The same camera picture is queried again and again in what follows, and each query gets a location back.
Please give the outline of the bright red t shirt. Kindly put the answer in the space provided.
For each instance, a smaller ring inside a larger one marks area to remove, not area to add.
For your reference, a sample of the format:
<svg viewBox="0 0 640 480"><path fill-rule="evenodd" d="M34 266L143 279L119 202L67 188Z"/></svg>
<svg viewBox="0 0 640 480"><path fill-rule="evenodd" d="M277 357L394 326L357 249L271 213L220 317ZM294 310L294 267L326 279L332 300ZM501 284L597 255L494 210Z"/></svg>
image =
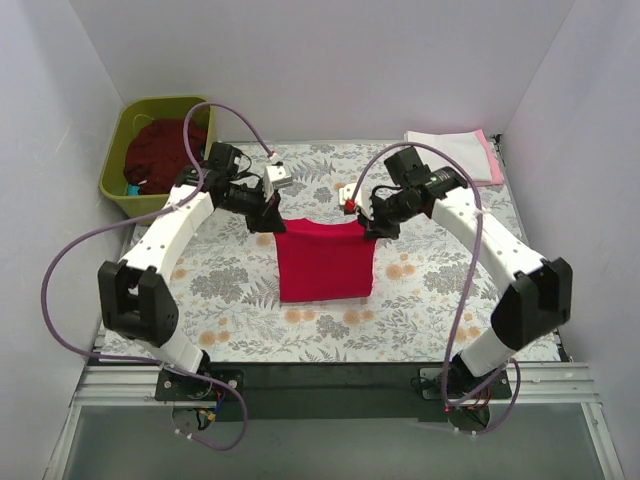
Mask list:
<svg viewBox="0 0 640 480"><path fill-rule="evenodd" d="M373 290L376 242L356 221L286 220L275 235L283 303L367 297Z"/></svg>

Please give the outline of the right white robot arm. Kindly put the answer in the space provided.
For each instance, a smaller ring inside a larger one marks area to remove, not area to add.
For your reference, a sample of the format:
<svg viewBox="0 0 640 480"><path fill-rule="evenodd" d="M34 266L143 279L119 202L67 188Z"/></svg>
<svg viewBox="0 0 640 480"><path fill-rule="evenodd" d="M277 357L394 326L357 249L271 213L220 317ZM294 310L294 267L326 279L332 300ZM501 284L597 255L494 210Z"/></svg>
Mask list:
<svg viewBox="0 0 640 480"><path fill-rule="evenodd" d="M424 164L424 148L401 142L382 150L376 157L393 183L391 195L364 194L356 182L343 190L341 204L357 213L369 239L397 239L402 223L424 214L467 248L471 271L487 271L500 295L490 326L458 353L447 351L440 375L443 391L471 398L517 352L568 322L573 270L563 258L549 260L525 245L484 209L477 185L450 156L429 147L446 164L437 170Z"/></svg>

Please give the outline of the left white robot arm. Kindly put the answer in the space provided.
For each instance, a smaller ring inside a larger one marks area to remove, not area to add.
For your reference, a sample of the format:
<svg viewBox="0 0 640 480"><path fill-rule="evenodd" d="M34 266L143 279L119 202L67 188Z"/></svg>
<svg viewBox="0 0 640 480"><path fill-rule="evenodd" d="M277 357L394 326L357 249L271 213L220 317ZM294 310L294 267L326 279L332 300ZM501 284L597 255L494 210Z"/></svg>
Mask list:
<svg viewBox="0 0 640 480"><path fill-rule="evenodd" d="M215 210L239 214L252 233L282 233L280 189L292 182L282 162L264 168L255 186L244 184L248 170L239 167L244 154L216 142L200 167L187 166L177 176L164 207L141 240L119 262L106 261L98 271L104 327L138 342L156 360L182 370L178 387L193 400L213 386L200 367L204 352L180 330L179 309L169 290L180 255L200 225Z"/></svg>

